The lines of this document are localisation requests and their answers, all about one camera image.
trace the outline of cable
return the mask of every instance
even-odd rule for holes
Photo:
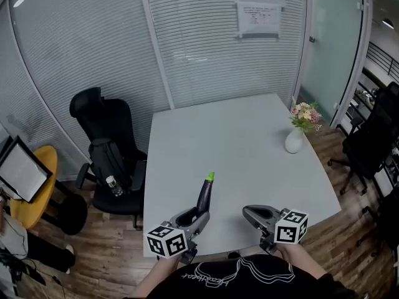
[[[61,281],[56,276],[52,276],[52,279],[61,286],[62,292],[64,293],[64,299],[65,299],[65,290],[64,290],[64,286],[61,284]]]
[[[40,283],[39,285],[40,285],[40,287],[42,288],[42,291],[43,291],[44,295],[46,296],[46,298],[49,299],[49,297],[46,295],[46,293],[45,293],[45,291],[44,291],[44,289],[43,289],[42,284]]]
[[[43,273],[44,275],[47,275],[47,276],[49,276],[49,277],[54,277],[53,275],[50,275],[49,273],[47,273],[47,272],[43,272],[43,271],[41,271],[41,270],[39,270],[39,269],[35,269],[35,271],[37,271],[37,272],[40,272],[40,273]]]
[[[36,263],[35,263],[35,261],[33,261],[33,259],[30,259],[30,258],[23,258],[23,259],[21,259],[22,261],[24,261],[24,260],[30,260],[31,262],[33,262],[33,264],[35,265],[35,268],[34,268],[34,270],[37,270],[37,266],[36,266]]]
[[[27,249],[25,248],[25,235],[21,235],[20,233],[18,233],[18,231],[13,228],[13,226],[9,223],[9,221],[6,219],[6,216],[3,216],[3,219],[7,222],[7,224],[9,224],[9,226],[11,227],[11,229],[19,236],[22,237],[22,248],[25,250],[25,254],[24,255],[20,255],[20,254],[13,254],[13,255],[17,255],[17,256],[26,256],[27,255]]]

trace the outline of water bottle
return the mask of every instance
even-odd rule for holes
[[[106,181],[115,196],[121,196],[123,194],[122,187],[120,187],[118,181],[113,176],[108,176]]]

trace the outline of white vase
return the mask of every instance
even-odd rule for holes
[[[304,145],[304,132],[300,128],[294,128],[286,138],[285,147],[291,154],[298,153]]]

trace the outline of flower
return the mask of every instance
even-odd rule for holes
[[[311,111],[310,120],[315,124],[319,121],[319,114],[315,110]]]
[[[300,128],[303,132],[309,131],[313,128],[316,131],[320,129],[321,125],[317,123],[320,120],[321,114],[316,111],[317,103],[307,104],[302,102],[296,104],[294,100],[293,105],[294,106],[291,109],[291,120],[295,127]]]

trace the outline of chair backrest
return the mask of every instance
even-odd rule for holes
[[[392,82],[377,92],[373,110],[362,125],[372,137],[374,155],[386,158],[399,137],[399,85]]]
[[[141,159],[133,135],[132,116],[128,104],[119,99],[105,100],[101,88],[94,87],[76,94],[69,105],[69,113],[76,118],[90,142],[96,138],[110,138],[128,159]]]

